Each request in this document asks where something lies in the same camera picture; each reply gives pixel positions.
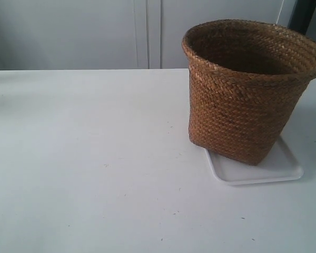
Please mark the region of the brown woven wicker basket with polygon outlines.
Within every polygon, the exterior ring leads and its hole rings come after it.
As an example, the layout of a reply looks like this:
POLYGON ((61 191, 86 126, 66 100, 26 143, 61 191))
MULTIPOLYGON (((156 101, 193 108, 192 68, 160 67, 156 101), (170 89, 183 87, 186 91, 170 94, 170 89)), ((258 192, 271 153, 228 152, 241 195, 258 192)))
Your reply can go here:
POLYGON ((316 78, 316 42, 280 25, 228 19, 190 28, 182 49, 190 141, 259 164, 316 78))

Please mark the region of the white rectangular plastic tray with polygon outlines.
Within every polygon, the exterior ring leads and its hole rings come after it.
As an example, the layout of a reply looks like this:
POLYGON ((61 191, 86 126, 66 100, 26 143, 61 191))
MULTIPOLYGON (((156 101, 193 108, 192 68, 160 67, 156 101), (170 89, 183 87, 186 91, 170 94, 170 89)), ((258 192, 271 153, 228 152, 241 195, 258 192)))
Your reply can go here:
POLYGON ((304 169, 282 137, 267 157, 257 166, 250 166, 205 150, 216 179, 230 186, 276 183, 299 180, 304 169))

